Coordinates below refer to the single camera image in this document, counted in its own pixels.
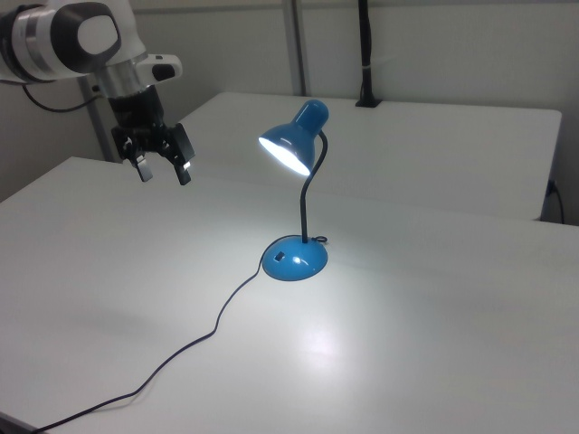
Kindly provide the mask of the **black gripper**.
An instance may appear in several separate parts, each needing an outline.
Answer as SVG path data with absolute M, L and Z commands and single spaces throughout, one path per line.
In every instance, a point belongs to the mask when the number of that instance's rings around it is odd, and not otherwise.
M 117 121 L 111 134 L 119 157 L 131 163 L 140 180 L 145 183 L 153 175 L 134 129 L 160 135 L 157 152 L 172 164 L 179 183 L 187 185 L 191 181 L 189 168 L 195 151 L 182 124 L 164 127 L 164 110 L 156 87 L 151 85 L 133 95 L 109 98 L 108 102 Z

